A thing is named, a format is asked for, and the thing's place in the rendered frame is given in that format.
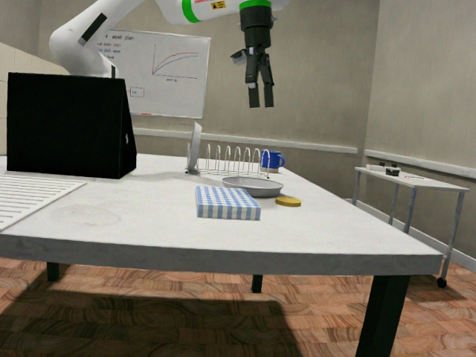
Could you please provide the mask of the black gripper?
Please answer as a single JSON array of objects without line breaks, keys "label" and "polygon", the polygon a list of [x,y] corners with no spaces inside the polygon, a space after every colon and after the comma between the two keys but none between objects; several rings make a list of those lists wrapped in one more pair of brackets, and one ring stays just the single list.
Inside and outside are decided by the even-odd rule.
[{"label": "black gripper", "polygon": [[270,48],[271,46],[270,29],[249,28],[244,30],[244,39],[245,48],[247,48],[245,84],[248,84],[250,109],[260,108],[259,86],[257,83],[259,72],[264,85],[263,94],[265,108],[274,107],[272,93],[272,86],[274,86],[274,83],[271,75],[269,58],[267,58],[268,54],[265,53],[265,48]]}]

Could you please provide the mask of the silver wire dish rack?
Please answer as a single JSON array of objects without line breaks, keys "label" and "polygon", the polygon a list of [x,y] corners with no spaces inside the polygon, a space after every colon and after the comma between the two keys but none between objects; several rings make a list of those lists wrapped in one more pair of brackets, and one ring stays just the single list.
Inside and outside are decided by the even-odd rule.
[{"label": "silver wire dish rack", "polygon": [[[244,170],[244,161],[245,161],[245,155],[244,155],[244,159],[243,159],[243,168],[242,168],[242,171],[239,171],[239,166],[238,166],[238,171],[233,171],[233,170],[229,170],[229,164],[230,164],[230,156],[229,156],[229,162],[228,162],[228,170],[219,170],[219,163],[218,163],[218,172],[213,172],[213,171],[208,171],[208,170],[212,170],[212,169],[209,169],[209,160],[210,160],[210,154],[208,156],[208,152],[207,152],[207,156],[206,156],[206,166],[205,166],[205,169],[201,169],[199,168],[199,156],[197,157],[197,161],[198,161],[198,166],[197,166],[197,161],[196,161],[196,168],[192,168],[192,169],[196,169],[196,170],[189,170],[188,169],[188,161],[189,161],[189,149],[190,149],[190,143],[188,145],[188,157],[187,157],[187,167],[183,168],[183,172],[184,173],[195,173],[195,172],[188,172],[188,171],[197,171],[198,172],[209,172],[209,173],[201,173],[201,174],[213,174],[213,175],[224,175],[224,176],[239,176],[239,174],[242,174],[242,175],[247,175],[245,177],[257,177],[257,178],[267,178],[267,179],[270,179],[271,177],[268,176],[268,172],[267,172],[267,175],[265,173],[261,173],[262,172],[262,165],[263,165],[263,156],[262,156],[262,163],[261,163],[261,170],[260,170],[260,173],[259,173],[259,166],[260,166],[260,158],[259,158],[259,164],[258,164],[258,171],[257,171],[257,175],[256,174],[245,174],[245,173],[254,173],[252,172],[253,171],[253,163],[254,163],[254,155],[253,155],[253,161],[252,161],[252,169],[251,169],[251,172],[249,172],[249,165],[250,165],[250,158],[249,158],[249,162],[248,162],[248,172],[243,172]],[[207,159],[208,159],[208,168],[207,168]],[[206,169],[207,168],[207,169]],[[184,169],[186,169],[186,171],[184,171]],[[202,171],[202,170],[207,170],[207,171]],[[228,171],[227,174],[219,174],[219,173],[224,173],[224,172],[219,172],[219,171]],[[237,174],[237,175],[228,175],[229,172],[238,172],[238,173],[230,173],[230,174]],[[218,173],[218,174],[217,174]],[[258,175],[258,174],[261,174],[261,175]],[[264,174],[264,175],[263,175]],[[253,176],[249,176],[249,175],[253,175]],[[267,177],[260,177],[260,176],[267,176]]]}]

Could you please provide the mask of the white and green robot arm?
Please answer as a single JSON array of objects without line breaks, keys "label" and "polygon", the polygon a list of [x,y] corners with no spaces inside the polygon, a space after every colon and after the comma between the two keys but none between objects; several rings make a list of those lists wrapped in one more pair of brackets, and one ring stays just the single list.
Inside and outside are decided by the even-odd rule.
[{"label": "white and green robot arm", "polygon": [[[53,58],[70,74],[119,78],[116,66],[96,44],[125,15],[145,0],[98,0],[91,7],[55,30],[49,40]],[[282,10],[290,0],[155,0],[164,18],[175,26],[189,25],[239,13],[241,31],[272,29],[271,12]],[[234,65],[247,62],[247,48],[230,56]]]}]

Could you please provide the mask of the white ribbed draining mat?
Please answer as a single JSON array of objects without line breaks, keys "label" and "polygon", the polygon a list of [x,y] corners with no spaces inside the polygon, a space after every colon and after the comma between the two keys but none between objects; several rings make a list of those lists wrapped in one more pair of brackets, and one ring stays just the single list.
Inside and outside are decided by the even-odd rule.
[{"label": "white ribbed draining mat", "polygon": [[0,175],[0,233],[86,184],[87,181]]}]

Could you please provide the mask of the blue mug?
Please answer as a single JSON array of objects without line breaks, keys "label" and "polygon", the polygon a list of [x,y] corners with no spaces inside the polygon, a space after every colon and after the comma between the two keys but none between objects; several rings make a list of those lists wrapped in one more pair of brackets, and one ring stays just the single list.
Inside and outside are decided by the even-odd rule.
[{"label": "blue mug", "polygon": [[[262,163],[262,156],[263,156],[263,165],[262,165],[262,172],[269,172],[269,173],[278,173],[279,167],[282,167],[285,164],[285,159],[283,156],[280,155],[280,152],[269,150],[268,158],[268,151],[265,150],[263,155],[263,150],[261,151],[261,158],[260,158],[260,170],[261,170],[261,163]],[[268,169],[268,160],[269,162],[269,169]],[[280,159],[282,159],[282,164],[280,165]]]}]

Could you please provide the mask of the blue and white checked towel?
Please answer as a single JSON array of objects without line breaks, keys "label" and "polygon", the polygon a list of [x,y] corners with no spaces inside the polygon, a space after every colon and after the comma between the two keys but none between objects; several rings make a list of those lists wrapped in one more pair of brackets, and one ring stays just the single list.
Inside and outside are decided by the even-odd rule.
[{"label": "blue and white checked towel", "polygon": [[261,207],[246,189],[196,186],[197,217],[260,220]]}]

